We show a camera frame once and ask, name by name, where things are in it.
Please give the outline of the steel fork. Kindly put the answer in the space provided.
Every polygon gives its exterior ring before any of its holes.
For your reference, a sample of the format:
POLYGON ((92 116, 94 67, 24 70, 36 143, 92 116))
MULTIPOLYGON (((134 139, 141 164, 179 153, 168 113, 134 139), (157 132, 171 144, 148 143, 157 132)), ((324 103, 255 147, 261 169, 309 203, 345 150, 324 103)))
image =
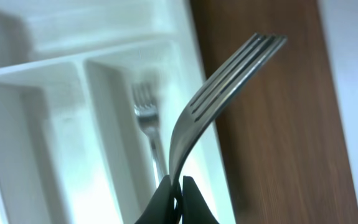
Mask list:
POLYGON ((189 100, 171 136, 169 176, 173 187, 177 185, 184 163, 204 131, 287 40, 285 35, 253 34, 189 100))
POLYGON ((160 136, 158 96, 150 82, 134 83, 131 86, 134 113, 140 130, 148 138, 156 186, 167 175, 163 144, 160 136))

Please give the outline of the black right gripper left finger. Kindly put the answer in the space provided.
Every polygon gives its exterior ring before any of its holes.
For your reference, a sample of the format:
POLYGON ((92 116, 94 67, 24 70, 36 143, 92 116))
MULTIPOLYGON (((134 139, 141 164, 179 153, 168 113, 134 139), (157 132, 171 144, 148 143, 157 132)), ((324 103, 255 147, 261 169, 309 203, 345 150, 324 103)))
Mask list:
POLYGON ((174 207, 174 191, 169 175, 165 175, 151 197, 145 211, 135 224, 174 224, 176 211, 174 207))

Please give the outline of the white plastic cutlery tray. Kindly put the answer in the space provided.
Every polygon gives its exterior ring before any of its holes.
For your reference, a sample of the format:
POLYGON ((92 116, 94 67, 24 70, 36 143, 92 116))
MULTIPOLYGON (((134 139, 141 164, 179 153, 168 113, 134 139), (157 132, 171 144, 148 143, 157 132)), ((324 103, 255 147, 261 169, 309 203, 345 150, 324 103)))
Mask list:
POLYGON ((167 165, 204 78, 188 1, 0 1, 0 223, 134 223, 156 182, 131 86, 167 165))

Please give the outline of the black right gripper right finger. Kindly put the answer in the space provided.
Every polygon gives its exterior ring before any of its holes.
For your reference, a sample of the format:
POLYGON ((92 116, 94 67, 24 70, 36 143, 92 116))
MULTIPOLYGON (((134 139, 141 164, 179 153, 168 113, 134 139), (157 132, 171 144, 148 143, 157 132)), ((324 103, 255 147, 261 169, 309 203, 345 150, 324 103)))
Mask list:
POLYGON ((183 177, 182 201, 183 224, 219 224, 190 176, 183 177))

